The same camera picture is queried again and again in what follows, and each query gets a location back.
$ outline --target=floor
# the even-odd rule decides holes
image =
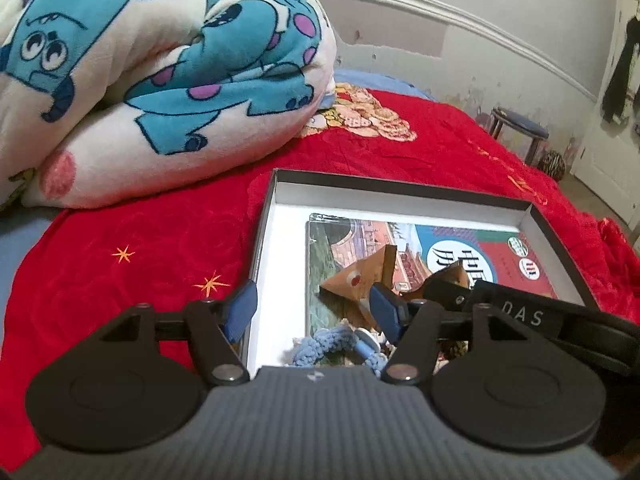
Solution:
[[[613,212],[607,204],[605,204],[600,197],[586,187],[580,180],[575,178],[572,174],[566,175],[560,181],[560,189],[564,195],[571,201],[576,209],[591,213],[598,220],[601,218],[611,218],[615,220],[625,234],[626,239],[633,243],[635,238],[629,226],[623,222],[623,220]]]

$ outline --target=blue bed sheet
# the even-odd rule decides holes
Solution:
[[[381,74],[339,68],[337,82],[351,83],[373,90],[421,97],[435,101],[429,94],[413,85]],[[7,218],[0,219],[0,345],[4,337],[4,310],[11,293],[15,271],[27,252],[40,239],[60,210],[55,208],[13,208]]]

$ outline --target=stool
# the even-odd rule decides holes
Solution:
[[[495,140],[498,140],[503,124],[506,124],[508,127],[513,128],[517,132],[531,138],[531,145],[529,146],[529,151],[524,159],[524,163],[530,166],[533,162],[533,158],[536,156],[540,141],[547,140],[549,138],[549,132],[539,124],[533,122],[531,119],[526,118],[524,115],[520,115],[512,110],[507,110],[501,106],[497,106],[491,110],[491,116],[493,118],[493,123],[489,130],[489,134]]]

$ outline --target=shallow box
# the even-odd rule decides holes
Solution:
[[[562,242],[531,202],[374,178],[275,170],[265,198],[250,277],[258,309],[244,334],[251,375],[283,365],[307,330],[307,225],[312,213],[472,229],[521,232],[560,300],[597,309]]]

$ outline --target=white wall molding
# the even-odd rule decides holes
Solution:
[[[395,7],[463,28],[482,36],[558,76],[596,102],[596,96],[549,56],[482,18],[438,0],[366,0]]]

